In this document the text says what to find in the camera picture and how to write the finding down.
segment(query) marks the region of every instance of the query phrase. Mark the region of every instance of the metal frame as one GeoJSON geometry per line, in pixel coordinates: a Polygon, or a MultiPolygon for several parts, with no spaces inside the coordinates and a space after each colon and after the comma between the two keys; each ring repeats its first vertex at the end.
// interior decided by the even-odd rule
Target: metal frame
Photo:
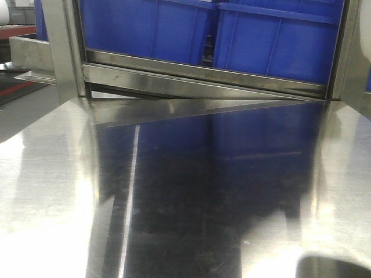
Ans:
{"type": "Polygon", "coordinates": [[[86,55],[78,3],[42,0],[42,7],[60,102],[75,96],[91,96],[81,68],[86,55]]]}
{"type": "Polygon", "coordinates": [[[365,93],[370,62],[362,53],[359,10],[362,0],[348,0],[338,63],[332,80],[333,99],[342,100],[371,118],[371,95],[365,93]]]}
{"type": "Polygon", "coordinates": [[[329,85],[85,49],[78,0],[42,0],[50,48],[31,36],[12,38],[13,62],[32,69],[21,78],[57,83],[62,101],[76,95],[90,97],[90,83],[164,97],[330,99],[333,94],[337,98],[359,2],[346,0],[329,85]],[[36,55],[25,57],[19,49],[36,55]]]}

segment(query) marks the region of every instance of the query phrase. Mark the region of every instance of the metal edge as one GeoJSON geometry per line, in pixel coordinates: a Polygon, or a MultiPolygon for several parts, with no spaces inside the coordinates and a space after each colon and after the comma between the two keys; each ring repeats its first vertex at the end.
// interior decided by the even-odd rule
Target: metal edge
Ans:
{"type": "Polygon", "coordinates": [[[50,73],[40,73],[35,71],[28,71],[24,74],[18,75],[16,79],[21,79],[25,81],[33,81],[38,83],[44,83],[49,85],[56,85],[56,78],[53,72],[50,73]]]}
{"type": "Polygon", "coordinates": [[[92,63],[83,64],[85,81],[140,91],[143,94],[158,94],[181,98],[241,99],[241,100],[312,100],[312,98],[248,90],[242,87],[219,85],[194,79],[177,78],[169,75],[145,73],[92,63]]]}
{"type": "Polygon", "coordinates": [[[107,101],[106,103],[96,103],[91,101],[92,109],[96,115],[97,125],[105,128],[155,122],[158,120],[168,120],[184,117],[193,117],[225,112],[245,111],[251,109],[263,109],[271,107],[281,107],[302,104],[302,101],[293,100],[205,100],[207,103],[214,102],[214,106],[208,107],[201,100],[161,100],[148,102],[140,100],[136,102],[127,101],[107,101]],[[159,113],[159,111],[171,111],[172,113],[159,113]]]}
{"type": "Polygon", "coordinates": [[[199,81],[217,82],[226,85],[247,87],[250,89],[263,89],[273,92],[290,93],[322,99],[325,98],[327,89],[326,85],[316,83],[179,64],[99,50],[87,49],[86,54],[88,62],[91,63],[119,66],[133,70],[143,70],[177,77],[194,78],[199,81]]]}

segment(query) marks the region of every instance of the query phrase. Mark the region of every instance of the stainless steel table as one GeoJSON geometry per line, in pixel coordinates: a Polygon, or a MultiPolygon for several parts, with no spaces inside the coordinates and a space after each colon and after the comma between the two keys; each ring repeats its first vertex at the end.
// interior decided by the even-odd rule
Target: stainless steel table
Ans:
{"type": "Polygon", "coordinates": [[[371,268],[370,149],[341,102],[73,99],[0,144],[0,277],[371,268]]]}

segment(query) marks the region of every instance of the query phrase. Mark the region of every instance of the blue storage bin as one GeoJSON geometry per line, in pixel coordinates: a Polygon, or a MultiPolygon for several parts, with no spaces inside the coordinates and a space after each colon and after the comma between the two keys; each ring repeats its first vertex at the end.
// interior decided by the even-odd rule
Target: blue storage bin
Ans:
{"type": "Polygon", "coordinates": [[[221,3],[213,66],[327,83],[337,19],[221,3]]]}
{"type": "Polygon", "coordinates": [[[42,41],[48,40],[48,34],[46,32],[46,25],[44,19],[44,13],[42,11],[41,0],[35,0],[35,21],[36,21],[36,35],[37,38],[42,41]]]}
{"type": "Polygon", "coordinates": [[[368,81],[367,86],[366,86],[366,91],[371,92],[371,71],[370,71],[370,75],[369,75],[369,81],[368,81]]]}
{"type": "Polygon", "coordinates": [[[287,12],[331,16],[340,20],[344,0],[230,0],[230,3],[285,10],[287,12]]]}
{"type": "MultiPolygon", "coordinates": [[[[35,1],[40,7],[38,38],[46,40],[39,2],[35,1]]],[[[81,0],[80,4],[87,47],[189,64],[202,61],[216,10],[215,4],[200,0],[81,0]]]]}

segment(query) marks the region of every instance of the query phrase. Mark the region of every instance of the stainless steel panel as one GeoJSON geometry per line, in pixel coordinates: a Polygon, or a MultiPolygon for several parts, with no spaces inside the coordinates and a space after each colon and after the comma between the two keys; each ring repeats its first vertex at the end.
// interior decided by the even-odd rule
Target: stainless steel panel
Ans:
{"type": "Polygon", "coordinates": [[[26,36],[9,39],[14,65],[32,70],[54,71],[49,43],[26,36]]]}
{"type": "Polygon", "coordinates": [[[298,94],[307,97],[324,98],[327,87],[326,85],[308,82],[244,74],[217,68],[171,63],[168,61],[152,60],[98,50],[87,50],[86,54],[88,56],[88,61],[91,63],[151,71],[171,76],[194,78],[202,81],[218,82],[287,94],[298,94]]]}
{"type": "Polygon", "coordinates": [[[324,117],[321,102],[248,103],[73,99],[0,144],[0,276],[294,278],[313,256],[371,269],[371,122],[341,102],[324,117]],[[122,125],[131,105],[138,115],[151,104],[122,125]],[[221,158],[211,138],[176,150],[153,137],[182,140],[177,123],[224,117],[221,137],[261,131],[241,145],[253,153],[221,158]]]}
{"type": "Polygon", "coordinates": [[[83,74],[87,82],[135,90],[140,93],[185,98],[215,99],[306,99],[290,94],[273,93],[210,82],[175,78],[169,75],[144,73],[98,64],[84,64],[83,74]]]}
{"type": "Polygon", "coordinates": [[[371,117],[371,98],[365,94],[370,63],[364,57],[359,38],[361,1],[347,1],[348,12],[334,76],[333,99],[341,99],[371,117]]]}
{"type": "Polygon", "coordinates": [[[56,78],[54,76],[54,72],[36,72],[36,71],[28,71],[24,74],[18,75],[15,77],[16,79],[26,80],[26,81],[34,81],[49,85],[56,85],[56,78]]]}
{"type": "Polygon", "coordinates": [[[81,62],[85,48],[77,3],[73,0],[42,0],[46,29],[61,103],[86,96],[81,62]]]}

